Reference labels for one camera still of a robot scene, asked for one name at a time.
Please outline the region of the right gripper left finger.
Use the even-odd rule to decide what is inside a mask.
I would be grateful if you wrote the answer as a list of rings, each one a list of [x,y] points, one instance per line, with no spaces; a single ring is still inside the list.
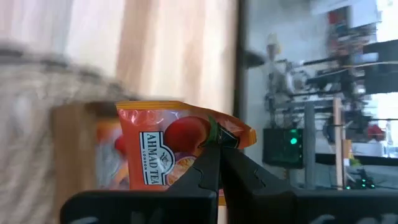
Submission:
[[[68,199],[62,224],[205,224],[218,219],[218,146],[208,146],[193,165],[163,192],[92,190]]]

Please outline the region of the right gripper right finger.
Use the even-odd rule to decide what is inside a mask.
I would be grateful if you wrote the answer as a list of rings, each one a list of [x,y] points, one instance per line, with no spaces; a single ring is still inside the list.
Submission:
[[[296,189],[237,149],[221,150],[230,223],[397,223],[397,192]]]

